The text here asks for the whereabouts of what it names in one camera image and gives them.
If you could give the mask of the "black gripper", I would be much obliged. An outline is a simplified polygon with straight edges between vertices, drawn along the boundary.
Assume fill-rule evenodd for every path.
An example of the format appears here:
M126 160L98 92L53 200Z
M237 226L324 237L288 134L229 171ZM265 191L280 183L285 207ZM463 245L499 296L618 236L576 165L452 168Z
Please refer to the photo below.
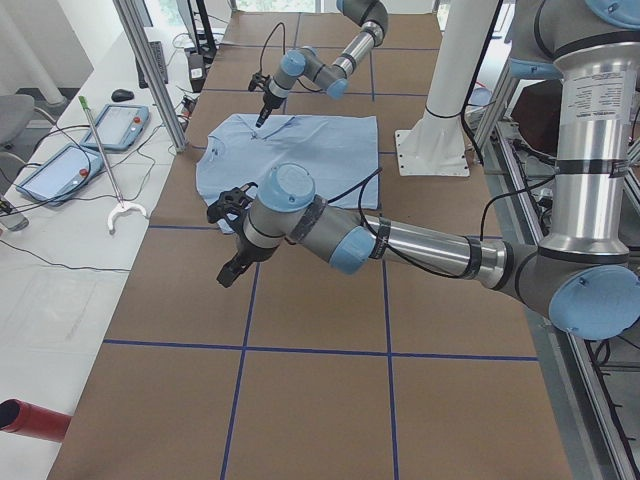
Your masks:
M231 287L240 273L244 273L253 263L266 261L274 254L274 248L258 247L241 235L237 236L236 247L237 252L230 265L225 264L216 277L223 287Z
M279 109L282 106L284 99L272 93L269 89L265 89L263 93L263 102L264 102L264 107L261 109L260 113L258 114L258 118L255 124L257 128L261 128L264 125L266 120L271 115L272 110Z

